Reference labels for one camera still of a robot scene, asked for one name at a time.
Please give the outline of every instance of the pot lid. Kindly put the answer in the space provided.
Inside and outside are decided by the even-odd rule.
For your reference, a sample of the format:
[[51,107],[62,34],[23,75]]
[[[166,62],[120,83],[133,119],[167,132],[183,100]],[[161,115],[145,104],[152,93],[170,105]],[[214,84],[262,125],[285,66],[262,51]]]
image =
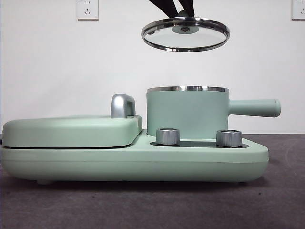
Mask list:
[[145,43],[157,49],[199,52],[224,45],[230,37],[230,30],[218,21],[178,16],[146,25],[141,35]]

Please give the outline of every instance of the stainless steel rim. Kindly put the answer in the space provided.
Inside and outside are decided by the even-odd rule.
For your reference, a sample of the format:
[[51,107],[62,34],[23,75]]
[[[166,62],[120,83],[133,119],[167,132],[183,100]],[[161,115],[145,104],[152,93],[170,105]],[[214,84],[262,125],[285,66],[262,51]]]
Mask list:
[[[175,27],[175,26],[197,26],[197,27],[207,28],[207,29],[211,29],[211,30],[216,30],[216,31],[222,33],[223,35],[225,35],[226,39],[223,42],[215,44],[215,45],[204,46],[204,47],[192,47],[192,48],[167,47],[167,46],[152,43],[145,39],[145,36],[150,32],[154,32],[155,30],[160,30],[160,29],[164,29],[164,28],[168,28],[168,27]],[[216,48],[224,45],[230,38],[230,30],[226,25],[224,25],[218,21],[213,21],[213,20],[206,19],[206,18],[176,17],[176,18],[168,18],[168,19],[163,19],[163,20],[159,20],[159,21],[154,21],[154,22],[146,25],[142,29],[141,36],[146,44],[148,44],[154,48],[157,48],[157,49],[162,49],[162,50],[172,51],[172,52],[199,52],[199,51],[207,51],[207,50],[211,50],[211,49],[216,49]]]
[[172,87],[154,87],[147,89],[149,92],[164,91],[211,91],[211,92],[229,92],[228,88],[223,87],[207,87],[207,86],[172,86]]

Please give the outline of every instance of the mint green pot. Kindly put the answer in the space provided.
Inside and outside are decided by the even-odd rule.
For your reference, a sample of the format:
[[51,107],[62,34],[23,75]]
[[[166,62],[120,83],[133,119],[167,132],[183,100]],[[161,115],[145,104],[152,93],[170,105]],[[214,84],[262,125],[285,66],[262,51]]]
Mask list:
[[228,128],[229,115],[277,117],[276,99],[229,100],[220,87],[177,86],[147,90],[147,134],[157,128],[177,128],[182,139],[213,139],[217,130]]

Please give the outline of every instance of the electrical outlet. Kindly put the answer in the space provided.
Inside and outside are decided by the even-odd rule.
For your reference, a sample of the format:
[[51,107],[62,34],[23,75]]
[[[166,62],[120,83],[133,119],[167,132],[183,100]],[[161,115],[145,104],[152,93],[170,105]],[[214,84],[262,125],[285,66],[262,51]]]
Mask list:
[[98,20],[99,0],[76,0],[78,20]]
[[292,0],[292,20],[305,20],[305,0]]

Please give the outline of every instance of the pot handle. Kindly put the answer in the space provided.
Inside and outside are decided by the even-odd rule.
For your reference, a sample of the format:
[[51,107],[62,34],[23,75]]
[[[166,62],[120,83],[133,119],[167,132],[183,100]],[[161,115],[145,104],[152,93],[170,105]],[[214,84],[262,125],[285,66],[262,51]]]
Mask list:
[[278,117],[281,104],[277,99],[231,100],[229,115],[248,115],[261,117]]

